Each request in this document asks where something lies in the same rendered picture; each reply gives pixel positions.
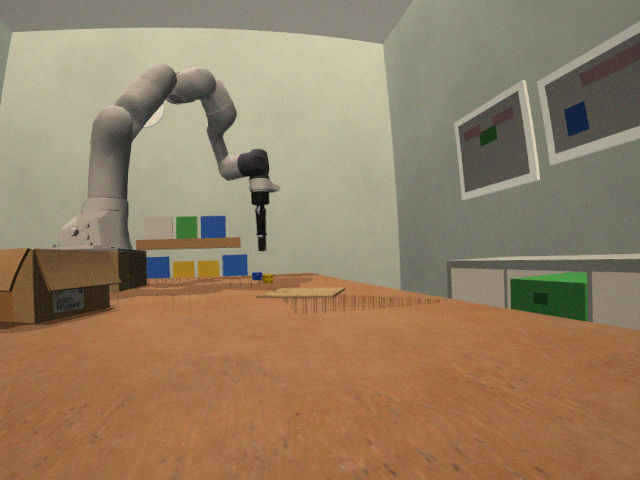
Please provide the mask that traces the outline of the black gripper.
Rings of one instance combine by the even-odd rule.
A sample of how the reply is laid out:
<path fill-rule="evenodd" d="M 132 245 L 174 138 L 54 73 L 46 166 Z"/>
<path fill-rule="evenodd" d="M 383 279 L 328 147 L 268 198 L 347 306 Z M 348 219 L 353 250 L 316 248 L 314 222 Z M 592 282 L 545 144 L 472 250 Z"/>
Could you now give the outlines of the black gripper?
<path fill-rule="evenodd" d="M 255 209 L 256 213 L 256 224 L 257 224 L 257 233 L 258 235 L 258 250 L 265 251 L 266 246 L 266 211 L 265 208 L 261 208 L 262 205 L 269 204 L 269 192 L 268 191 L 255 191 L 251 192 L 251 200 L 252 205 L 257 205 L 257 209 Z M 253 204 L 254 203 L 254 204 Z M 263 221 L 262 221 L 263 214 Z"/>

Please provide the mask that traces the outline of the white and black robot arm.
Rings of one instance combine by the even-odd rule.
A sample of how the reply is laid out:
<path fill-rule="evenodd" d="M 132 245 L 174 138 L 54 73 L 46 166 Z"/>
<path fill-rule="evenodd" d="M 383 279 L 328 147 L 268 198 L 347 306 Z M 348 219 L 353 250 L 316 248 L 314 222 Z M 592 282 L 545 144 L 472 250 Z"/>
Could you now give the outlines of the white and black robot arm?
<path fill-rule="evenodd" d="M 250 192 L 280 190 L 269 179 L 266 151 L 253 149 L 235 156 L 228 154 L 223 135 L 233 125 L 237 112 L 223 83 L 205 67 L 175 73 L 168 64 L 157 63 L 140 74 L 113 106 L 102 109 L 95 117 L 90 141 L 88 199 L 81 205 L 81 213 L 61 228 L 60 245 L 51 245 L 49 249 L 133 249 L 128 232 L 127 201 L 132 141 L 164 99 L 178 105 L 195 100 L 203 102 L 208 119 L 207 134 L 223 178 L 229 181 L 249 176 Z"/>

